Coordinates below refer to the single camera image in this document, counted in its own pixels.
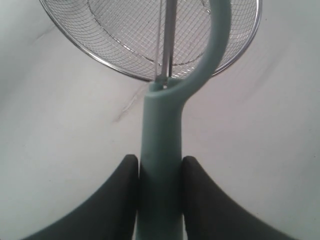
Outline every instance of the handle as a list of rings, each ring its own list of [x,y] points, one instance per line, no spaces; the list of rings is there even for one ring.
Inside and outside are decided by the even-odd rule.
[[[211,32],[197,68],[167,89],[150,84],[144,98],[137,240],[182,240],[182,111],[218,67],[229,39],[230,0],[210,0]]]

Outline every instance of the white background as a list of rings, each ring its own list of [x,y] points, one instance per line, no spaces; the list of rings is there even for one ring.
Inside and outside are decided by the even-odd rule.
[[[320,238],[319,8],[265,0],[250,49],[183,113],[183,154],[301,240]],[[61,218],[139,155],[146,87],[78,50],[37,0],[0,0],[0,239]]]

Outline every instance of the metal rim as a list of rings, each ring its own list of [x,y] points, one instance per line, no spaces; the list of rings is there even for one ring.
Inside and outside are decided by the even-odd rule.
[[[144,77],[142,75],[133,73],[131,71],[128,71],[126,69],[123,69],[122,67],[118,67],[110,62],[107,62],[106,60],[104,60],[103,58],[93,54],[89,49],[87,49],[86,47],[84,47],[76,38],[74,38],[69,31],[59,23],[59,21],[57,20],[57,18],[51,14],[50,9],[48,7],[48,5],[46,4],[46,0],[39,0],[42,7],[44,8],[46,14],[49,16],[49,18],[52,20],[52,22],[56,25],[56,27],[63,33],[64,36],[66,36],[78,49],[80,49],[82,52],[84,52],[85,54],[87,54],[88,56],[90,56],[91,58],[95,59],[96,61],[98,61],[99,63],[121,73],[124,75],[127,75],[131,78],[134,79],[138,79],[144,82],[151,82],[154,81],[153,78],[149,78],[149,77]],[[222,66],[218,67],[214,74],[211,77],[214,77],[220,73],[222,73],[224,70],[226,70],[228,67],[230,67],[231,65],[233,65],[248,49],[248,47],[250,46],[250,44],[252,43],[253,39],[255,38],[257,31],[258,31],[258,27],[261,21],[261,15],[262,15],[262,1],[263,0],[256,0],[256,14],[255,14],[255,20],[254,20],[254,24],[253,24],[253,28],[251,30],[251,35],[250,37],[247,39],[246,43],[243,45],[242,49],[237,53],[237,55],[235,55],[233,58],[231,58],[229,61],[227,61],[225,64],[223,64]]]

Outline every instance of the light blue handle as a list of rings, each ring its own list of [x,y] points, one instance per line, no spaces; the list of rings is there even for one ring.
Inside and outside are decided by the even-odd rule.
[[[218,67],[231,26],[230,0],[210,0],[210,6],[210,38],[197,68],[184,80],[170,78],[167,89],[151,83],[144,98],[137,240],[183,239],[182,111]]]

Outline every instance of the dark gray padding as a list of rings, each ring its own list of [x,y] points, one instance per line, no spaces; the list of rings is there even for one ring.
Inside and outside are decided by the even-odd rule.
[[[293,240],[228,197],[198,161],[182,161],[182,204],[188,240]]]
[[[131,240],[138,182],[138,160],[134,155],[127,155],[87,201],[24,240]]]

